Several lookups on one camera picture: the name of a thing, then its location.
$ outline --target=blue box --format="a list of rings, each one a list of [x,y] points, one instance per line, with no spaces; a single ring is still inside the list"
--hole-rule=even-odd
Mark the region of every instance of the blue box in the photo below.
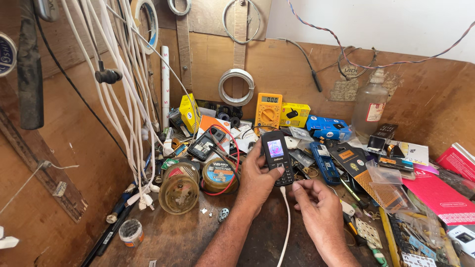
[[[351,135],[351,130],[344,120],[330,119],[308,115],[307,130],[313,132],[315,137],[327,139],[346,139]]]

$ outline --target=wooden workbench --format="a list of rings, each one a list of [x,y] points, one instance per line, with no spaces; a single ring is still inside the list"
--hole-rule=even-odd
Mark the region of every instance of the wooden workbench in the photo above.
[[[356,203],[342,185],[334,188],[342,200],[349,204]],[[289,190],[292,190],[291,186],[287,186],[287,192]],[[218,213],[222,208],[229,208],[230,212],[233,212],[234,199],[234,195],[208,196],[201,193],[199,203],[183,215],[171,215],[165,212],[158,201],[154,202],[155,211],[149,208],[139,211],[136,205],[128,219],[137,219],[141,222],[145,234],[142,244],[136,248],[128,248],[117,234],[105,254],[96,257],[91,266],[147,267],[150,260],[157,260],[157,266],[193,266],[219,228]],[[291,229],[282,266],[326,266],[305,230],[301,213],[293,209],[295,199],[288,198],[288,201],[291,209]],[[206,215],[200,212],[203,207],[208,210]],[[370,204],[367,210],[378,211],[373,204]],[[370,220],[367,216],[363,216],[362,219],[365,222]],[[378,230],[383,244],[381,252],[386,257],[388,265],[392,267],[381,220],[371,220],[370,225]],[[276,266],[286,233],[287,210],[282,194],[278,188],[274,188],[260,214],[252,223],[238,266]],[[362,266],[379,266],[368,247],[350,247],[350,250]]]

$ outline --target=pvc pipe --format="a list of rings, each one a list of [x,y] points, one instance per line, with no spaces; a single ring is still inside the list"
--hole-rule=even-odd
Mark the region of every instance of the pvc pipe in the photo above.
[[[170,116],[168,112],[170,112],[170,69],[167,67],[169,61],[168,55],[168,47],[161,46],[161,56],[164,60],[161,61],[161,129],[163,130],[165,127],[170,126]]]

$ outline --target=yellow box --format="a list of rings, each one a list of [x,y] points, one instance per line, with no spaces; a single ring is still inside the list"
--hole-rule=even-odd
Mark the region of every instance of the yellow box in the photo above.
[[[282,103],[279,126],[304,128],[310,107],[304,104]]]
[[[198,131],[198,127],[200,125],[201,114],[200,110],[198,109],[198,105],[196,104],[195,98],[193,97],[193,94],[190,94],[190,99],[196,107],[196,115],[198,116],[196,118],[196,122],[195,113],[193,112],[193,106],[191,105],[190,100],[186,95],[181,98],[179,111],[181,113],[181,119],[183,123],[185,123],[186,128],[190,132],[195,133]]]

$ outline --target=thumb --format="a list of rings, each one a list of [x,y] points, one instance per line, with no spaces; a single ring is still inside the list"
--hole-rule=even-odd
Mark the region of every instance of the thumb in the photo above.
[[[285,172],[284,167],[279,167],[279,168],[270,170],[267,174],[269,174],[274,179],[274,181],[276,181],[282,176],[282,174],[284,174],[284,172]]]
[[[294,191],[295,200],[298,202],[301,211],[304,211],[308,207],[312,206],[307,192],[299,183],[294,182],[292,184],[292,191]]]

